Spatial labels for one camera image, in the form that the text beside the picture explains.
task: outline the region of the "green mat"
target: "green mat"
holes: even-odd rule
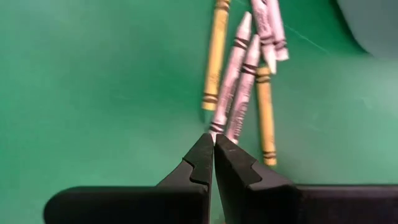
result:
[[[42,223],[71,186],[154,185],[181,161],[205,128],[214,4],[0,1],[0,223]],[[277,170],[398,183],[398,64],[364,53],[329,0],[280,6],[291,60],[272,80]],[[227,50],[249,9],[232,0]],[[255,97],[240,145],[260,159]]]

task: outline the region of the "crayon wrapper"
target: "crayon wrapper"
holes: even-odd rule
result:
[[[265,157],[265,155],[275,154],[274,117],[272,112],[270,82],[257,83],[257,94],[259,101],[260,126],[262,135],[261,142],[264,151],[264,163],[269,166],[275,166],[277,164],[275,157]]]
[[[223,65],[223,54],[228,23],[228,12],[215,10],[213,32],[211,36],[208,70],[206,74],[205,93],[217,95],[220,73]],[[216,103],[203,102],[203,109],[215,110]]]

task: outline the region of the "crayon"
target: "crayon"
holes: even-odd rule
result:
[[[260,36],[261,51],[273,74],[276,73],[274,34],[269,24],[268,7],[264,0],[251,0],[257,32]]]
[[[239,78],[239,69],[242,66],[246,49],[251,35],[251,14],[246,12],[236,32],[234,45],[229,55],[228,67],[225,70],[223,82],[220,86],[220,95],[213,121],[210,124],[209,133],[216,141],[217,134],[223,134],[228,119],[236,83]]]
[[[256,83],[264,163],[268,166],[276,166],[277,159],[274,142],[271,73],[267,67],[261,67],[257,69]]]
[[[221,66],[225,36],[228,25],[228,11],[230,0],[217,0],[214,11],[213,30],[211,33],[208,67],[205,81],[202,108],[204,110],[205,122],[212,116],[216,109],[218,100],[218,82],[220,80]]]
[[[236,92],[231,118],[226,130],[226,137],[235,144],[238,143],[243,127],[244,115],[248,109],[251,89],[254,83],[256,69],[260,59],[260,37],[256,34],[249,46],[248,54],[242,65],[242,77]]]
[[[284,61],[289,59],[289,51],[286,47],[285,29],[282,16],[280,15],[278,0],[266,0],[268,3],[269,20],[272,30],[274,31],[274,45],[276,52],[276,59]]]

